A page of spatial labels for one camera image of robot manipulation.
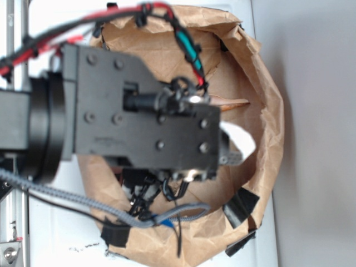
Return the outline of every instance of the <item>blue wire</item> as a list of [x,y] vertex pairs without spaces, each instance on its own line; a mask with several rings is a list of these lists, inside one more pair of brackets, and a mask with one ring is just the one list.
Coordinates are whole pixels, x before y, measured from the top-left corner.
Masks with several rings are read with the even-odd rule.
[[[180,41],[184,44],[185,48],[188,51],[189,56],[192,58],[192,60],[194,61],[197,58],[197,53],[195,52],[193,46],[191,45],[191,43],[189,42],[188,37],[181,31],[177,32],[177,37],[180,39]],[[194,62],[195,67],[200,70],[201,69],[201,63],[199,60],[196,60]]]

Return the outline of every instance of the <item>white wall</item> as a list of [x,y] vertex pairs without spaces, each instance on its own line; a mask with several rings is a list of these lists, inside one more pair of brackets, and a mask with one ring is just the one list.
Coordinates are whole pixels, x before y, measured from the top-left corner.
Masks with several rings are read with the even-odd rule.
[[285,100],[274,190],[280,266],[356,266],[356,1],[252,3]]

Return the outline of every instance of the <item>paper bag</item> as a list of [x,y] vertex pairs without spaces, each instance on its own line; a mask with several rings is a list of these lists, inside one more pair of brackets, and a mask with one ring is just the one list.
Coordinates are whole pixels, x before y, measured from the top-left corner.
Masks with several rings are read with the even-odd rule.
[[[249,131],[257,149],[242,165],[221,167],[215,181],[192,182],[178,201],[201,201],[212,207],[208,215],[182,223],[180,258],[176,256],[176,236],[165,226],[132,228],[126,248],[109,246],[110,251],[148,266],[197,266],[247,236],[249,230],[258,228],[283,155],[283,101],[261,60],[260,44],[228,12],[188,6],[175,6],[174,12],[195,42],[201,44],[209,92],[227,99],[249,100],[249,105],[223,112],[222,119]],[[143,28],[137,28],[133,18],[106,23],[102,36],[92,40],[92,45],[140,56],[158,80],[170,82],[176,76],[187,76],[196,82],[171,26],[156,18],[149,18]],[[103,158],[79,156],[78,161],[89,197],[129,210],[130,203]],[[221,206],[241,187],[260,199],[248,220],[233,229]],[[160,214],[172,207],[173,203],[159,195],[152,210]],[[105,217],[97,210],[92,213]]]

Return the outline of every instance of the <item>black wire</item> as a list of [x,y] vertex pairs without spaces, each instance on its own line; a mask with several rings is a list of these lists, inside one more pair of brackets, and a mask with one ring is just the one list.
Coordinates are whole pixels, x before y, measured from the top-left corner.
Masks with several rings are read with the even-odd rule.
[[[178,206],[176,200],[174,200],[174,204],[176,207]],[[178,228],[179,228],[179,236],[177,236],[177,238],[178,238],[177,256],[178,256],[178,258],[180,258],[180,254],[182,253],[182,225],[181,225],[181,221],[180,221],[180,213],[177,214],[177,219],[178,219]]]
[[44,198],[42,198],[40,196],[37,196],[37,195],[35,195],[35,194],[33,194],[33,193],[23,189],[23,188],[20,188],[20,187],[16,187],[16,189],[24,192],[27,196],[33,197],[34,199],[37,199],[37,200],[39,200],[39,201],[41,201],[43,203],[46,203],[46,204],[49,204],[51,206],[58,207],[60,209],[68,210],[68,211],[75,212],[77,214],[86,216],[86,217],[88,217],[88,218],[90,218],[90,219],[102,224],[106,228],[109,228],[109,229],[112,229],[112,230],[120,230],[120,229],[122,229],[123,225],[113,225],[113,223],[108,222],[108,221],[103,221],[103,220],[99,219],[98,217],[95,217],[94,215],[91,215],[90,213],[87,213],[85,211],[82,211],[82,210],[79,210],[79,209],[75,209],[73,207],[68,207],[68,206],[65,206],[65,205],[62,205],[62,204],[58,204],[58,203],[52,202],[50,200],[44,199]]

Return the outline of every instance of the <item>bolt head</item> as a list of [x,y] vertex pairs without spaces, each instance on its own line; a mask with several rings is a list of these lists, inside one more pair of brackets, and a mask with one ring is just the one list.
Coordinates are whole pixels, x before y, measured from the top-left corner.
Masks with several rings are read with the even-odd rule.
[[220,161],[220,164],[225,165],[228,162],[228,157],[222,156],[222,157],[220,157],[219,161]]
[[160,124],[164,123],[166,120],[167,120],[167,117],[164,116],[164,115],[160,115],[160,116],[158,117],[158,122],[159,122]]
[[123,69],[123,61],[122,60],[115,60],[113,65],[117,70]]
[[208,126],[209,126],[209,121],[208,121],[207,119],[201,120],[201,122],[200,122],[200,127],[201,127],[202,129],[206,129],[206,128],[208,128]]
[[97,62],[98,62],[98,58],[97,58],[97,56],[96,55],[94,55],[94,54],[89,54],[88,56],[87,56],[87,61],[88,61],[88,63],[90,64],[90,65],[95,65]]
[[165,143],[163,141],[158,141],[156,147],[158,150],[162,150],[165,147]]
[[84,114],[84,120],[87,122],[87,123],[93,123],[95,121],[95,114],[92,113],[92,112],[86,112]]
[[200,146],[199,146],[199,150],[201,153],[205,154],[209,151],[209,144],[207,142],[204,142],[202,143]]
[[4,258],[7,261],[13,261],[17,256],[17,251],[14,248],[8,248],[4,251]]
[[113,117],[112,117],[113,124],[119,125],[121,123],[121,121],[122,121],[122,117],[120,114],[113,115]]

